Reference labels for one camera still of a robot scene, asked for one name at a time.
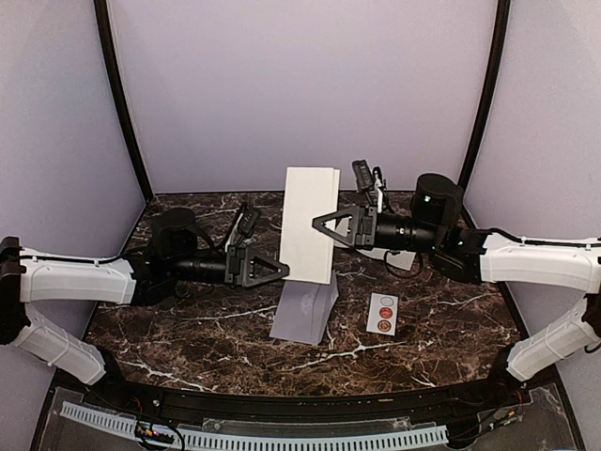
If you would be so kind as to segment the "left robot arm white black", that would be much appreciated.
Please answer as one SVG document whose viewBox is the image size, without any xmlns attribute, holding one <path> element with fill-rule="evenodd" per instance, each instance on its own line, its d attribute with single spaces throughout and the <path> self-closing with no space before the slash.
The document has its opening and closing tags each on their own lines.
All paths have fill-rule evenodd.
<svg viewBox="0 0 601 451">
<path fill-rule="evenodd" d="M 38 301 L 74 300 L 151 306 L 173 297 L 180 282 L 253 288 L 288 276 L 284 263 L 245 245 L 260 214 L 241 206 L 215 243 L 194 212 L 168 210 L 151 221 L 147 244 L 116 257 L 67 257 L 1 241 L 1 343 L 13 345 L 95 388 L 113 410 L 132 402 L 115 358 L 51 323 Z"/>
</svg>

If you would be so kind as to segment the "beige lined letter paper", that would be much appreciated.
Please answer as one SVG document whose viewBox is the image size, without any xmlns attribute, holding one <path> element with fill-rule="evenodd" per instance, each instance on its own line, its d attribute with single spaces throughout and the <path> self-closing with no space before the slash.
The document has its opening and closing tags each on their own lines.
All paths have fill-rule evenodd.
<svg viewBox="0 0 601 451">
<path fill-rule="evenodd" d="M 335 168 L 286 169 L 279 258 L 289 267 L 290 281 L 331 281 L 333 239 L 315 230 L 313 220 L 337 210 L 339 180 Z"/>
</svg>

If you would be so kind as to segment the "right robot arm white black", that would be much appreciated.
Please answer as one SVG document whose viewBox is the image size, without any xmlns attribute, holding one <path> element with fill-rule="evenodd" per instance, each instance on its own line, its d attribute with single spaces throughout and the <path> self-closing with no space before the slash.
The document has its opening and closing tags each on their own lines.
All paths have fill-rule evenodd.
<svg viewBox="0 0 601 451">
<path fill-rule="evenodd" d="M 417 179 L 408 216 L 353 207 L 316 217 L 312 227 L 350 248 L 425 255 L 432 268 L 456 282 L 522 282 L 583 292 L 559 319 L 499 352 L 479 388 L 480 400 L 498 408 L 516 385 L 599 343 L 600 240 L 550 241 L 518 238 L 498 228 L 463 228 L 458 224 L 463 195 L 450 179 L 427 173 Z"/>
</svg>

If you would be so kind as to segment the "grey envelope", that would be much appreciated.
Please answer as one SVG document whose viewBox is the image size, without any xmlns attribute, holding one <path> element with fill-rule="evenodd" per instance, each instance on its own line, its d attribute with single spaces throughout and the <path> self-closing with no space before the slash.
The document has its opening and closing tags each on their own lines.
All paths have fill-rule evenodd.
<svg viewBox="0 0 601 451">
<path fill-rule="evenodd" d="M 336 272 L 329 284 L 286 281 L 270 338 L 317 346 L 339 296 Z"/>
</svg>

